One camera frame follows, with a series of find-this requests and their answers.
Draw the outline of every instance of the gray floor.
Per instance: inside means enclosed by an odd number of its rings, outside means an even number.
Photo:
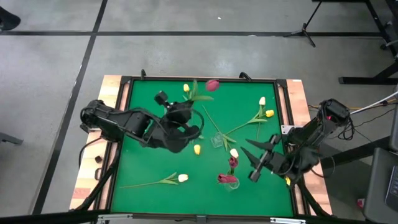
[[[34,31],[92,30],[100,4],[100,0],[0,0],[2,7],[21,16],[17,30]],[[100,30],[287,32],[298,29],[315,6],[307,0],[109,0]],[[387,6],[381,1],[374,6],[382,20],[389,19]],[[375,32],[377,27],[364,4],[324,3],[308,30]],[[25,139],[18,147],[0,144],[0,216],[29,211],[88,39],[0,35],[0,131]],[[103,75],[138,75],[144,68],[148,75],[236,77],[244,71],[253,78],[302,79],[311,105],[335,98],[348,106],[366,106],[392,93],[393,86],[337,82],[337,77],[344,75],[371,77],[390,65],[391,53],[379,49],[381,39],[313,40],[316,48],[296,37],[97,37],[44,212],[68,209],[78,172],[78,151],[86,141],[78,113],[97,98]],[[355,115],[354,123],[386,110]],[[387,136],[391,116],[358,129],[372,140]],[[333,139],[326,143],[345,151],[367,140],[355,135],[349,142]],[[370,160],[364,162],[359,166],[366,170]],[[336,171],[327,181],[333,212],[343,218],[363,219],[355,200],[363,196],[360,186],[366,181],[347,184],[341,193],[337,183],[349,179],[344,173]]]

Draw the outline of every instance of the red tulip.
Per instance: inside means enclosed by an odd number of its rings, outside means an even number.
[[[231,169],[235,169],[238,166],[238,159],[233,156],[231,156],[231,158],[229,158],[228,162],[229,162],[229,166],[231,167]]]
[[[217,180],[220,184],[236,183],[238,179],[232,175],[218,174]]]
[[[216,91],[220,87],[220,83],[218,80],[208,80],[206,82],[206,90],[207,91]]]

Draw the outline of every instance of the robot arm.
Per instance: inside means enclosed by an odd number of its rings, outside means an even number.
[[[284,178],[288,185],[296,184],[304,173],[319,163],[320,144],[338,127],[347,125],[351,120],[349,109],[334,99],[323,101],[315,118],[302,128],[292,128],[286,135],[273,135],[270,141],[261,143],[248,140],[251,144],[265,150],[261,158],[256,158],[242,147],[251,162],[254,171],[249,178],[257,182],[263,167]],[[294,150],[286,155],[274,152],[273,148],[282,140],[285,146]]]
[[[196,139],[203,129],[203,116],[192,109],[193,101],[183,103],[167,102],[167,95],[160,92],[155,101],[165,106],[167,112],[159,118],[143,108],[119,111],[108,107],[101,100],[91,101],[80,114],[80,128],[88,133],[91,128],[100,128],[101,137],[107,141],[119,142],[126,134],[139,141],[143,147],[166,148],[180,152],[189,141]],[[202,125],[188,126],[192,113],[201,117]]]

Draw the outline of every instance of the green tabletop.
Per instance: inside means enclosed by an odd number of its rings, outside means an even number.
[[[154,96],[163,90],[169,101],[183,101],[183,84],[191,82],[136,80],[132,88],[130,108],[142,107],[161,117],[164,107],[154,101]],[[275,115],[266,118],[260,125],[259,141],[268,141],[272,134],[280,134],[279,114],[271,83],[221,82],[214,92],[205,90],[205,82],[198,82],[199,92],[214,98],[213,101],[197,101],[194,108],[205,118],[202,135],[195,140],[201,145],[198,156],[189,144],[181,153],[174,154],[167,149],[143,148],[137,141],[125,137],[111,206],[112,212],[166,213],[194,215],[244,215],[282,216],[293,215],[290,191],[283,179],[262,171],[257,183],[248,175],[253,168],[240,149],[241,146],[260,156],[263,151],[250,145],[245,139],[256,139],[257,124],[249,124],[229,135],[237,143],[231,146],[239,152],[236,177],[238,189],[229,191],[224,185],[216,184],[218,174],[229,170],[229,152],[224,147],[214,148],[210,139],[217,130],[203,110],[206,107],[215,123],[226,133],[250,120],[259,109],[259,99],[266,97],[266,109]],[[200,125],[198,116],[190,124]],[[282,145],[275,147],[283,152]],[[135,188],[121,188],[127,185],[144,184],[163,179],[170,174],[188,174],[189,179],[178,185],[155,184]]]

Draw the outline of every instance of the wooden table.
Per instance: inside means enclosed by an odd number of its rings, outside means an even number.
[[[292,118],[294,121],[294,125],[302,126],[310,121],[310,115],[307,108],[307,101],[305,99],[305,93],[303,89],[303,84],[301,80],[286,80],[283,85],[286,84],[287,88],[284,88],[279,85],[279,95],[280,95],[280,104],[282,108],[282,114],[284,118],[284,124],[288,124],[288,108],[286,105],[285,99],[289,99],[290,109],[292,112]],[[105,75],[101,89],[99,91],[99,100],[103,100],[104,103],[108,106],[117,107],[119,110],[125,110],[125,102],[127,100],[127,91],[129,85],[124,83],[123,77],[120,75]],[[116,105],[116,100],[119,97],[121,98],[120,104]],[[100,136],[100,131],[93,131],[88,135],[87,142],[90,142]],[[101,156],[104,158],[106,151],[107,142],[105,140],[99,140],[94,144],[88,146],[84,153],[83,159],[81,162],[81,167],[78,173],[78,177],[76,180],[75,189],[73,191],[73,197],[70,204],[70,208],[76,208],[79,206],[84,199],[90,194],[90,192],[94,189],[96,184],[98,183],[95,175],[96,171],[101,168],[104,169],[105,165],[109,166],[109,164],[96,163],[95,157]],[[110,144],[109,153],[109,161],[113,160],[114,152],[117,148],[117,144]],[[322,174],[321,165],[317,165],[314,167],[314,171]],[[326,191],[325,181],[313,174],[312,172],[308,172],[304,175],[305,185],[312,193],[315,200],[322,206],[322,208],[331,214],[331,207],[329,203],[328,194]],[[295,188],[295,194],[297,199],[297,209],[299,214],[304,214],[304,206],[301,199],[301,193],[299,188]],[[90,207],[90,210],[94,209],[105,209],[106,208],[106,199],[109,196],[109,181],[104,186],[104,189],[101,194],[100,200],[97,200]]]

